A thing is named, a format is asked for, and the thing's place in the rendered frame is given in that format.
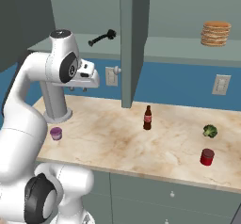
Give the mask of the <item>grey-green drawer front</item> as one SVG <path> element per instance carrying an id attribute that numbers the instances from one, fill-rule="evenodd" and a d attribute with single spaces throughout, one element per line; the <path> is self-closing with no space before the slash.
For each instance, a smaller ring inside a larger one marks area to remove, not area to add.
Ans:
<path id="1" fill-rule="evenodd" d="M 110 174 L 112 195 L 205 214 L 233 217 L 241 194 L 201 188 L 185 184 Z"/>
<path id="2" fill-rule="evenodd" d="M 231 224 L 230 217 L 160 206 L 142 201 L 112 199 L 114 224 Z"/>

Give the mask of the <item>white wall outlet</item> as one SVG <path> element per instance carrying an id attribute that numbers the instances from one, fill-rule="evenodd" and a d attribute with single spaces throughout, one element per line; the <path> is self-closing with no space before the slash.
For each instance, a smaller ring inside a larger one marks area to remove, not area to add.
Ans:
<path id="1" fill-rule="evenodd" d="M 105 83 L 112 87 L 116 87 L 118 85 L 118 76 L 114 73 L 113 67 L 105 68 Z"/>
<path id="2" fill-rule="evenodd" d="M 214 95 L 225 95 L 231 80 L 230 75 L 217 74 L 212 93 Z"/>

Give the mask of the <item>grey-green open cabinet door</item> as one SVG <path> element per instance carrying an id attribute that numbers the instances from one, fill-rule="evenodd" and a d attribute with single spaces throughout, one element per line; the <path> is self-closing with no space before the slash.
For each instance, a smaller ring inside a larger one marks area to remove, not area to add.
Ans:
<path id="1" fill-rule="evenodd" d="M 121 106 L 130 108 L 144 62 L 150 0 L 120 0 Z"/>

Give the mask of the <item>brown cola bottle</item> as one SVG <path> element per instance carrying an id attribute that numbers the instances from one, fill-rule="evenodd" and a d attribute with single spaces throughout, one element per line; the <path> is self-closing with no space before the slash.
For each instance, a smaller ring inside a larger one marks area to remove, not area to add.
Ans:
<path id="1" fill-rule="evenodd" d="M 152 111 L 151 107 L 148 105 L 144 114 L 143 129 L 150 130 L 152 128 Z"/>

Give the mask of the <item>grey-green base cabinet door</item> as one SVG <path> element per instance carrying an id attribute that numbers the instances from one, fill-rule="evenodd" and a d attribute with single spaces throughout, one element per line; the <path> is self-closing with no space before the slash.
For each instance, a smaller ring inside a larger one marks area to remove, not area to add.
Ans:
<path id="1" fill-rule="evenodd" d="M 93 174 L 94 186 L 90 193 L 83 197 L 84 206 L 96 224 L 112 224 L 109 173 L 94 170 Z"/>

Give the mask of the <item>green broccoli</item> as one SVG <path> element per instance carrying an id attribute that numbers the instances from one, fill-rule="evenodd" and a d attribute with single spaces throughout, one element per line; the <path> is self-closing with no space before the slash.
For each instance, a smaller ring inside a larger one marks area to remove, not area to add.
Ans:
<path id="1" fill-rule="evenodd" d="M 217 135 L 217 128 L 212 124 L 205 125 L 203 127 L 203 135 L 214 138 Z"/>

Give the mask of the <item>dark grey open cabinet door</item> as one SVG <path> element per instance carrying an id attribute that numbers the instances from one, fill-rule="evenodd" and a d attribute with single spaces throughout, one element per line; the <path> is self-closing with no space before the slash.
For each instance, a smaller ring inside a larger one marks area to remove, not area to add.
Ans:
<path id="1" fill-rule="evenodd" d="M 0 0 L 0 72 L 55 29 L 51 0 Z"/>

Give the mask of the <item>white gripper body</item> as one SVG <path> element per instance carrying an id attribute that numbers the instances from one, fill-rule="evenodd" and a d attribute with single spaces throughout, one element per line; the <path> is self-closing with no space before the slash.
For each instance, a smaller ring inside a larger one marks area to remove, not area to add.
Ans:
<path id="1" fill-rule="evenodd" d="M 100 77 L 96 70 L 90 77 L 82 77 L 80 72 L 77 72 L 75 77 L 66 84 L 66 87 L 76 88 L 97 88 L 100 86 Z"/>

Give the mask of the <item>purple jam jar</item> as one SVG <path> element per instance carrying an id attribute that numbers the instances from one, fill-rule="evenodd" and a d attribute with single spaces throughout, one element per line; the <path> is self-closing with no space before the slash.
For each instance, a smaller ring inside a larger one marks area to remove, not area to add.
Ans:
<path id="1" fill-rule="evenodd" d="M 50 130 L 50 135 L 53 140 L 60 140 L 62 138 L 62 129 L 60 127 L 53 127 Z"/>

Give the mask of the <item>stack of pancakes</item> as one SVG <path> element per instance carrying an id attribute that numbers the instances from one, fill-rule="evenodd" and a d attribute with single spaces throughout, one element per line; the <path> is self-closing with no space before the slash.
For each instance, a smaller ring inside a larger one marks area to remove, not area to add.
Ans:
<path id="1" fill-rule="evenodd" d="M 212 47 L 226 45 L 232 25 L 222 21 L 208 21 L 203 24 L 201 44 Z"/>

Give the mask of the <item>grey-green upper cabinet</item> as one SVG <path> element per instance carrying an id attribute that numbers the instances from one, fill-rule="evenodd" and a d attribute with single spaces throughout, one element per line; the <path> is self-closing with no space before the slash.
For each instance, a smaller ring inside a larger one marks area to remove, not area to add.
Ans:
<path id="1" fill-rule="evenodd" d="M 121 58 L 120 0 L 51 0 L 51 3 L 56 28 L 73 32 L 82 58 Z M 115 39 L 88 45 L 109 29 L 116 31 Z"/>
<path id="2" fill-rule="evenodd" d="M 201 44 L 206 21 L 232 25 L 223 47 Z M 150 0 L 149 62 L 241 68 L 241 0 Z"/>

